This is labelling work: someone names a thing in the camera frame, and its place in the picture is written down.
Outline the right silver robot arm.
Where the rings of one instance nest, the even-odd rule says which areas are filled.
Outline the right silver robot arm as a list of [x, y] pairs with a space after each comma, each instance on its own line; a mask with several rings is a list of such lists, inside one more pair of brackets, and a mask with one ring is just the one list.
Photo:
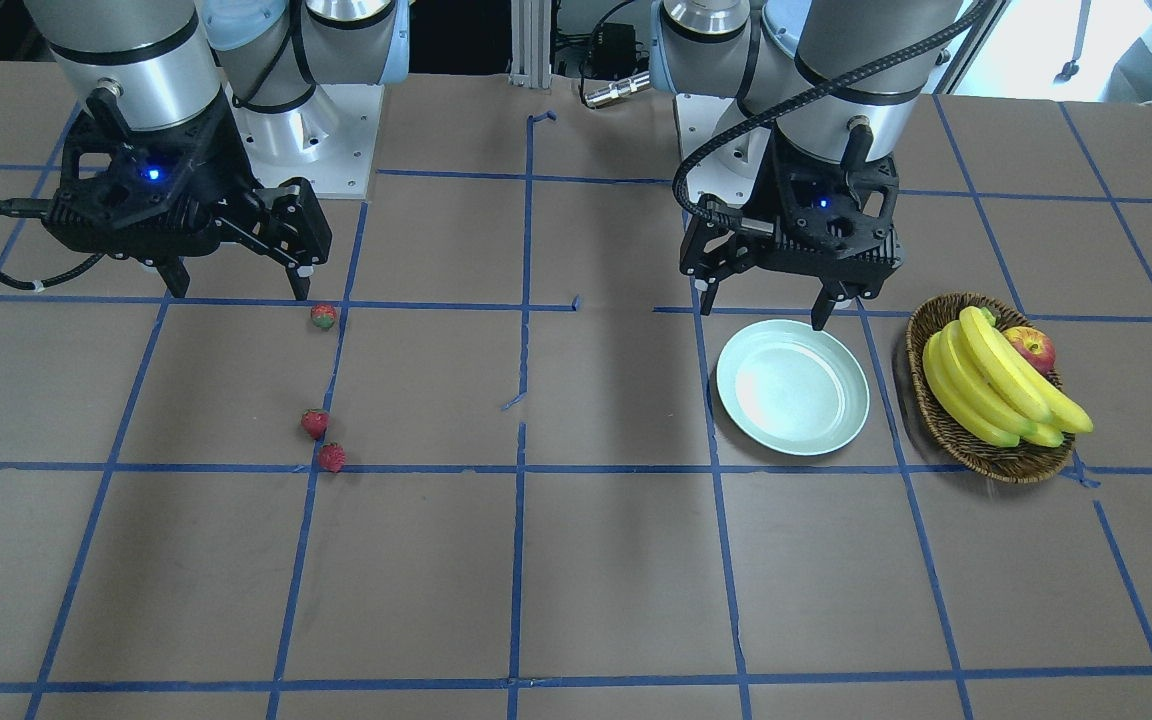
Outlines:
[[223, 243], [306, 300], [329, 260], [321, 196], [358, 197], [384, 88], [410, 70], [407, 1], [29, 1], [82, 108], [35, 215], [73, 252], [185, 296]]

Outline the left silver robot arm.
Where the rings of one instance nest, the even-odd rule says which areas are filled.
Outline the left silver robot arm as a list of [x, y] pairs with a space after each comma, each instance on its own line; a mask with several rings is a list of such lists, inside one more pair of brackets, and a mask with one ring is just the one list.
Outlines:
[[818, 279], [812, 327], [873, 300], [905, 262], [895, 150], [934, 60], [977, 1], [657, 1], [649, 73], [670, 94], [723, 97], [727, 118], [682, 156], [679, 270], [708, 314], [733, 275]]

